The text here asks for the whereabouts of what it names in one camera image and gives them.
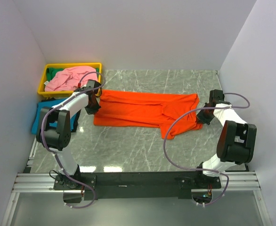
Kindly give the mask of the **orange t-shirt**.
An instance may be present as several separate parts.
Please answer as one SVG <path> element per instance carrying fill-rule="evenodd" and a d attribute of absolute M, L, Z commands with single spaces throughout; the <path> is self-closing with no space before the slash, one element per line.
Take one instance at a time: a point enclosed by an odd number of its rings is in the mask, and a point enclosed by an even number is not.
<path fill-rule="evenodd" d="M 156 94 L 104 90 L 101 108 L 94 116 L 95 126 L 159 128 L 161 137 L 199 130 L 194 109 L 199 97 L 194 94 Z"/>

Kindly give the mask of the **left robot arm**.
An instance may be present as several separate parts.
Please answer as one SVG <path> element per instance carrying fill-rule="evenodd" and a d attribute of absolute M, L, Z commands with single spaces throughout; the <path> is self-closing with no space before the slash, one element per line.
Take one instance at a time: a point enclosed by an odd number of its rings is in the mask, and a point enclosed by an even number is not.
<path fill-rule="evenodd" d="M 67 146 L 71 140 L 71 118 L 85 108 L 87 114 L 95 114 L 100 109 L 96 94 L 102 84 L 89 80 L 82 88 L 76 89 L 63 102 L 40 110 L 36 139 L 55 158 L 59 172 L 56 181 L 70 189 L 82 186 L 79 165 L 75 162 Z"/>

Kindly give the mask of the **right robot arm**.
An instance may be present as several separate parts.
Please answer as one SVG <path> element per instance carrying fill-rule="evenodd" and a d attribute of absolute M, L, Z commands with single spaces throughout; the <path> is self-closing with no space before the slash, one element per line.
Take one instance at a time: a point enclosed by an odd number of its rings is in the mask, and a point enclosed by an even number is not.
<path fill-rule="evenodd" d="M 217 118 L 222 125 L 216 154 L 201 163 L 199 167 L 204 171 L 194 176 L 195 185 L 204 188 L 221 172 L 252 160 L 257 127 L 243 120 L 232 104 L 225 100 L 223 91 L 218 89 L 210 91 L 209 102 L 205 103 L 196 118 L 197 123 L 207 125 Z"/>

